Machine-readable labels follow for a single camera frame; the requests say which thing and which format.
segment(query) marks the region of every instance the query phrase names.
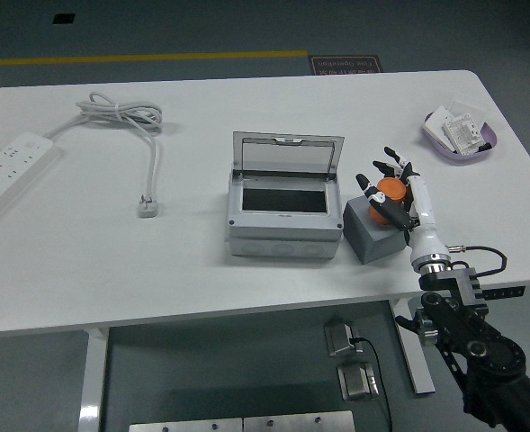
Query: black cable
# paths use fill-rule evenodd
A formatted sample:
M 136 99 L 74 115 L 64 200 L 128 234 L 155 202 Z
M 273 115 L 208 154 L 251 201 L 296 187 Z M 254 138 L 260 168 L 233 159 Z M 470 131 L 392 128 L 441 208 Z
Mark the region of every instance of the black cable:
M 487 270 L 486 272 L 480 272 L 476 274 L 476 277 L 483 277 L 483 276 L 491 276 L 496 275 L 497 273 L 504 272 L 505 268 L 507 268 L 507 256 L 500 252 L 498 249 L 495 249 L 494 247 L 488 247 L 488 246 L 466 246 L 466 250 L 487 250 L 489 252 L 492 252 L 493 254 L 497 254 L 500 259 L 500 268 L 495 268 L 493 270 Z
M 373 342 L 371 342 L 366 337 L 351 337 L 350 339 L 351 344 L 356 344 L 357 342 L 366 342 L 368 343 L 374 352 L 374 358 L 376 358 L 376 365 L 379 368 L 379 379 L 381 380 L 382 384 L 382 392 L 384 393 L 384 401 L 387 406 L 387 413 L 389 414 L 389 432 L 392 432 L 392 414 L 391 414 L 391 405 L 389 404 L 389 396 L 387 395 L 387 389 L 384 387 L 384 381 L 382 380 L 382 369 L 381 369 L 381 362 L 379 361 L 379 355 L 376 352 L 376 349 L 374 348 Z
M 466 268 L 469 268 L 469 263 L 467 263 L 466 261 L 453 261 L 451 263 L 451 268 L 453 268 L 454 266 L 465 266 Z

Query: white table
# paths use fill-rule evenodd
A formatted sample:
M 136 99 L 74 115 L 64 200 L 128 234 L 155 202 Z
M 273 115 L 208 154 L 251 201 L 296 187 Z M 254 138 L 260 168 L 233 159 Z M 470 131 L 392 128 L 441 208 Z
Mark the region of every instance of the white table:
M 160 105 L 165 127 L 155 191 L 161 213 L 136 216 L 148 146 L 131 130 L 85 125 L 57 137 L 60 155 L 0 216 L 0 335 L 98 329 L 419 294 L 409 250 L 369 265 L 343 241 L 330 261 L 231 256 L 225 243 L 232 132 L 345 137 L 343 205 L 355 174 L 377 180 L 390 146 L 425 177 L 439 236 L 486 245 L 508 269 L 484 288 L 530 284 L 530 157 L 471 72 L 419 72 L 0 89 L 0 149 L 43 134 L 100 91 Z M 454 94 L 487 104 L 499 143 L 458 165 L 423 135 L 425 116 Z M 479 270 L 498 266 L 467 253 Z

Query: robotic arm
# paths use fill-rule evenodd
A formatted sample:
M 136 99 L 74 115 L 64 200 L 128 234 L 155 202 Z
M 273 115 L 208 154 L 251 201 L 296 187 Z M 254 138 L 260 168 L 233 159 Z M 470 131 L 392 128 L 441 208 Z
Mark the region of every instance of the robotic arm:
M 404 209 L 359 174 L 356 179 L 370 204 L 397 229 L 405 232 L 412 248 L 410 262 L 421 290 L 422 308 L 414 319 L 397 323 L 418 334 L 424 346 L 435 345 L 463 393 L 464 412 L 494 428 L 530 432 L 530 378 L 525 353 L 485 321 L 486 300 L 522 295 L 523 288 L 485 290 L 478 278 L 504 270 L 507 259 L 490 247 L 447 247 L 436 235 L 436 220 L 424 179 L 412 164 L 391 148 L 385 153 L 397 165 L 374 162 L 385 176 L 394 176 L 409 189 Z M 500 269 L 476 273 L 462 261 L 451 263 L 450 253 L 482 248 L 498 253 Z M 448 292 L 448 297 L 438 292 Z M 464 357 L 464 372 L 454 358 Z

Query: electrical distribution box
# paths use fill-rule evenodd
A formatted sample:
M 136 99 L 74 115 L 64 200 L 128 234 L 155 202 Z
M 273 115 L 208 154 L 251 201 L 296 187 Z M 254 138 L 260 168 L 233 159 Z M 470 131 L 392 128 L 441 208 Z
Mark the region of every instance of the electrical distribution box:
M 343 137 L 234 132 L 232 255 L 332 258 L 343 232 L 337 165 Z

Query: power plug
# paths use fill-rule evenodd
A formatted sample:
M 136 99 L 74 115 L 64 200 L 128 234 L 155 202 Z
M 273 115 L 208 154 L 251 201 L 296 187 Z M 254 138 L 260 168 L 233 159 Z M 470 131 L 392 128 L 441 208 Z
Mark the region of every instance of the power plug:
M 58 152 L 50 139 L 25 132 L 0 152 L 0 212 Z
M 153 200 L 152 196 L 145 198 L 145 195 L 140 196 L 139 202 L 139 217 L 140 218 L 154 218 L 158 215 L 158 202 Z

